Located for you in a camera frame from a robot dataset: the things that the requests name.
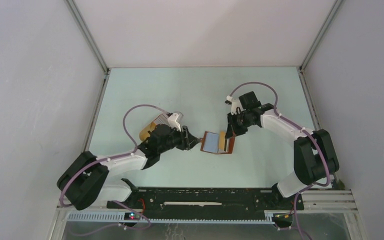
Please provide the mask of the gold credit card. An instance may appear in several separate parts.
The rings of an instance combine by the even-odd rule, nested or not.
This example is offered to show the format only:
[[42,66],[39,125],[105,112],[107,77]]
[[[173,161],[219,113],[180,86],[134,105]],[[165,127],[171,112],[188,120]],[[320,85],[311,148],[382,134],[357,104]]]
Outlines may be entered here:
[[228,140],[226,139],[226,132],[220,131],[218,140],[218,153],[226,153],[228,150]]

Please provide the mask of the brown leather card holder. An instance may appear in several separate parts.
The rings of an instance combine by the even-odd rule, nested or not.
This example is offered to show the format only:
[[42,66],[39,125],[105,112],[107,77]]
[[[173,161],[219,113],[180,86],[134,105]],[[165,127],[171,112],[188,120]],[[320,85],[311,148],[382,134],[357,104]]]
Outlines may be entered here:
[[235,138],[234,137],[227,139],[228,150],[222,154],[218,153],[219,133],[206,131],[204,133],[202,140],[201,140],[200,151],[204,152],[204,153],[214,154],[214,155],[230,155],[230,154],[232,154],[233,150],[234,150],[234,145],[235,145]]

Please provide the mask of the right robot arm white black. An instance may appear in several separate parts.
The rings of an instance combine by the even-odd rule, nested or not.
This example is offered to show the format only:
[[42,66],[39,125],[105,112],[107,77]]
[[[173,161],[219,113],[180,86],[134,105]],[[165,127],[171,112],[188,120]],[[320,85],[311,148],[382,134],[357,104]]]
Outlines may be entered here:
[[239,98],[227,96],[226,139],[244,135],[249,127],[258,126],[277,134],[293,148],[293,171],[272,187],[271,204],[284,209],[291,196],[327,179],[340,168],[331,136],[324,129],[312,130],[287,120],[271,103],[261,104],[253,91]]

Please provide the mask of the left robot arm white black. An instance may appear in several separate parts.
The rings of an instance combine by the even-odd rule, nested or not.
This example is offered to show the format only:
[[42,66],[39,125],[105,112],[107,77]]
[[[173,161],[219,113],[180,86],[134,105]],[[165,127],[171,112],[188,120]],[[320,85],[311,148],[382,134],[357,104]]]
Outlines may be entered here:
[[145,170],[155,165],[161,155],[172,149],[189,151],[201,142],[187,126],[180,130],[158,124],[148,137],[132,151],[99,158],[90,151],[82,152],[57,181],[61,191],[59,204],[84,210],[95,201],[117,201],[125,208],[138,202],[134,185],[122,175]]

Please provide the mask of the stack of credit cards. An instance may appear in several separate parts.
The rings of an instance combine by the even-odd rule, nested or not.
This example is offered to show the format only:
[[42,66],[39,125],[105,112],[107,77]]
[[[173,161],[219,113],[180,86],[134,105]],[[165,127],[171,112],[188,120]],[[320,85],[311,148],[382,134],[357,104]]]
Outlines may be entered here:
[[159,114],[152,122],[155,124],[155,125],[167,125],[169,126],[170,123],[168,121],[169,119],[169,115],[167,115],[166,113],[161,113]]

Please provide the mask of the beige oval card tray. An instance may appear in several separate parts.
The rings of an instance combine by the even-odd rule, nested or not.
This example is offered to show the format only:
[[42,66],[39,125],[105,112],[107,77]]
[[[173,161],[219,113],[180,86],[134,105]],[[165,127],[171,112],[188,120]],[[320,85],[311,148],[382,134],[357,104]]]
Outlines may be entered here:
[[145,141],[150,136],[150,132],[156,128],[157,125],[153,123],[153,120],[140,131],[139,139],[141,142]]

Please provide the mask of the aluminium frame rail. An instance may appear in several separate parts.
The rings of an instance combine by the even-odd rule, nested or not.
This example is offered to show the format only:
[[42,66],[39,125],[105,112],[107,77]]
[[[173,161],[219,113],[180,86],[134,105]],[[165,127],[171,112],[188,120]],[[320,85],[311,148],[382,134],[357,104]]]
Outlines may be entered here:
[[308,213],[356,213],[354,196],[349,190],[310,189],[298,197],[275,200],[268,188],[173,188],[141,187],[129,202],[132,209],[165,212],[180,207],[226,207],[246,212],[283,213],[297,209]]

